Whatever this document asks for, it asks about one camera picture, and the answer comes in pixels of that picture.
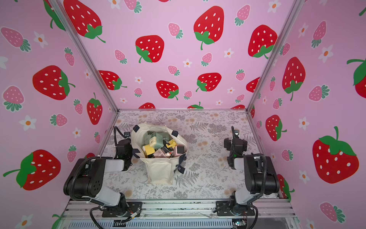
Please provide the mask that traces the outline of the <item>mint green pencil sharpener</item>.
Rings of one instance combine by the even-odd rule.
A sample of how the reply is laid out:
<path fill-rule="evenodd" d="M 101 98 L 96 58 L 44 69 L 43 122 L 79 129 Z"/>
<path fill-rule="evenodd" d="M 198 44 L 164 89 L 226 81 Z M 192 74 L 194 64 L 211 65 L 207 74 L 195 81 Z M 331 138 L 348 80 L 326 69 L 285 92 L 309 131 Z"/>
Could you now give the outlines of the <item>mint green pencil sharpener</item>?
<path fill-rule="evenodd" d="M 144 145 L 149 145 L 150 144 L 150 139 L 154 136 L 156 136 L 156 133 L 152 132 L 152 131 L 147 131 L 146 133 L 144 133 L 144 135 L 143 135 L 143 144 Z"/>

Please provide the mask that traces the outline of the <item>cream canvas tote bag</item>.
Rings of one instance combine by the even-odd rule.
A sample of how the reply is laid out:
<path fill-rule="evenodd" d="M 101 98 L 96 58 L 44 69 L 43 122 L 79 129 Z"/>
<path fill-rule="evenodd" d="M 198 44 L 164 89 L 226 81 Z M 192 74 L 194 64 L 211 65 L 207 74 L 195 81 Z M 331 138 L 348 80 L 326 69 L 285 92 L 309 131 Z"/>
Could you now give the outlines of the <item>cream canvas tote bag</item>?
<path fill-rule="evenodd" d="M 143 135 L 147 131 L 152 131 L 156 133 L 156 136 L 150 139 L 150 146 L 156 150 L 163 149 L 165 152 L 170 151 L 170 158 L 146 158 L 143 152 Z M 167 132 L 171 135 L 172 139 L 174 139 L 177 145 L 184 145 L 186 153 L 174 157 L 174 149 L 167 148 L 165 144 L 168 142 L 163 141 L 162 137 L 157 134 L 158 132 Z M 185 173 L 185 168 L 182 166 L 182 163 L 186 160 L 186 154 L 188 152 L 188 143 L 186 140 L 175 130 L 171 130 L 166 126 L 157 126 L 152 124 L 138 124 L 134 126 L 133 131 L 131 132 L 131 141 L 132 141 L 132 154 L 141 159 L 144 162 L 147 174 L 148 174 L 148 182 L 150 184 L 163 184 L 163 185 L 171 185 L 174 180 L 174 174 L 178 171 L 181 174 Z"/>

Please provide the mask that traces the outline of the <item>grey green pencil sharpener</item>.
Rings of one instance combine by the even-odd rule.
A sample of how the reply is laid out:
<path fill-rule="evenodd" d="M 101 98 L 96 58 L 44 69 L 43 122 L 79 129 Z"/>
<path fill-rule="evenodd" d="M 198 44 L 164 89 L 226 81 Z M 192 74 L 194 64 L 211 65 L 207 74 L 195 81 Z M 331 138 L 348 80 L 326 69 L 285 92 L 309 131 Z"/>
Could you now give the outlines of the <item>grey green pencil sharpener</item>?
<path fill-rule="evenodd" d="M 163 141 L 169 142 L 170 140 L 172 140 L 171 135 L 167 132 L 158 132 L 157 134 L 159 134 L 162 137 Z"/>

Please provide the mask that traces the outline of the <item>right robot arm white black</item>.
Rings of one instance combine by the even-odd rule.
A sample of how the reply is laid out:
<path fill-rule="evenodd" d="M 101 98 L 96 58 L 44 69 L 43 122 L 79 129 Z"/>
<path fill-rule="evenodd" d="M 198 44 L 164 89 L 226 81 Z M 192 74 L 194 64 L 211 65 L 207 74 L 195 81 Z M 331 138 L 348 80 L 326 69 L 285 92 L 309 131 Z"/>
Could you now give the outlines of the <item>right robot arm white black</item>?
<path fill-rule="evenodd" d="M 245 176 L 245 187 L 232 193 L 228 202 L 217 206 L 213 213 L 229 209 L 233 215 L 253 209 L 253 203 L 263 195 L 277 193 L 280 189 L 274 166 L 270 157 L 263 154 L 248 154 L 247 141 L 234 136 L 224 140 L 224 148 L 229 151 L 228 165 L 233 170 L 242 170 Z"/>

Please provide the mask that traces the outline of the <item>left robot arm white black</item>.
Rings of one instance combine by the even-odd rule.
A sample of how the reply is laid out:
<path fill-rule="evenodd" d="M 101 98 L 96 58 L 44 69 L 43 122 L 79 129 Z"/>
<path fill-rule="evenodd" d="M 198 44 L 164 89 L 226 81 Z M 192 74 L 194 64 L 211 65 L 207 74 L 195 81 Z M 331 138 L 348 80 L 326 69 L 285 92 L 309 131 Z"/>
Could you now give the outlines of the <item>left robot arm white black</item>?
<path fill-rule="evenodd" d="M 98 206 L 103 217 L 140 216 L 142 202 L 127 202 L 126 196 L 103 184 L 104 175 L 111 172 L 124 172 L 132 165 L 132 145 L 130 139 L 116 144 L 115 157 L 93 156 L 78 159 L 68 176 L 63 192 L 74 201 L 86 201 Z"/>

